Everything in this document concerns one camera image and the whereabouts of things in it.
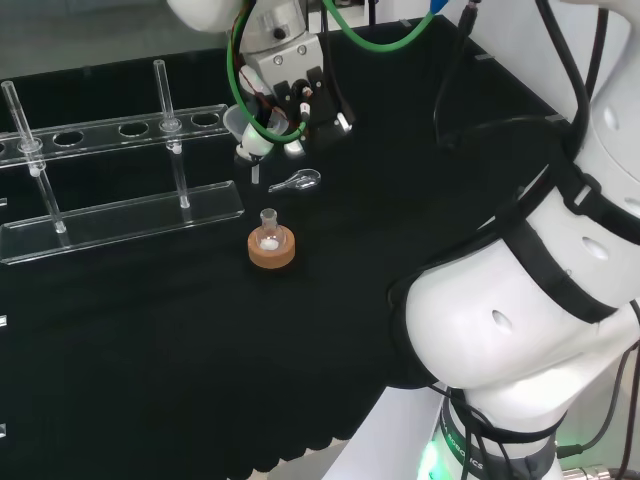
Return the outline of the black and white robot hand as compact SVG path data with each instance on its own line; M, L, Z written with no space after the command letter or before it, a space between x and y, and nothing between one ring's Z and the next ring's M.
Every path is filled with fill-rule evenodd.
M307 31L269 46L241 46L244 64L240 86L260 104L255 119L269 122L276 114L284 125L268 127L291 157L306 146L321 147L347 136L353 126L349 105L339 96L328 52L319 37Z

